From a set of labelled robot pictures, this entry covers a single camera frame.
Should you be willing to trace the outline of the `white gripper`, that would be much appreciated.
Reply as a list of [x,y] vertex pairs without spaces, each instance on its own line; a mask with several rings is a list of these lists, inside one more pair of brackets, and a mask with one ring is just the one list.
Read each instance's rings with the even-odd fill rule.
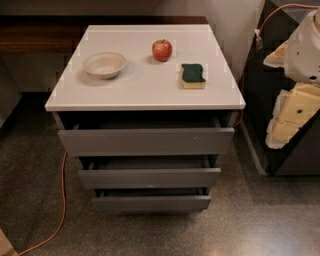
[[297,83],[290,91],[281,90],[276,98],[265,143],[281,149],[320,109],[320,9],[310,12],[288,42],[266,56],[263,64],[283,68]]

